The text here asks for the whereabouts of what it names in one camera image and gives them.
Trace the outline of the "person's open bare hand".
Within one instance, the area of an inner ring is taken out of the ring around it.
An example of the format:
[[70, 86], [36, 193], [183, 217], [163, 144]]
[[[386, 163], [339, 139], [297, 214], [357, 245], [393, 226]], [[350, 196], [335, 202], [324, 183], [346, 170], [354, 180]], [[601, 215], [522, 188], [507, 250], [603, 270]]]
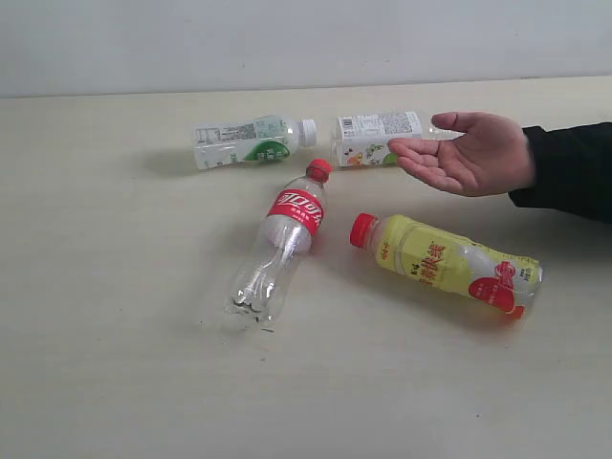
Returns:
[[434, 115], [431, 123], [460, 136], [396, 138], [388, 143], [398, 166], [412, 177], [466, 197], [505, 194], [534, 184], [535, 162], [515, 121], [482, 112], [446, 112]]

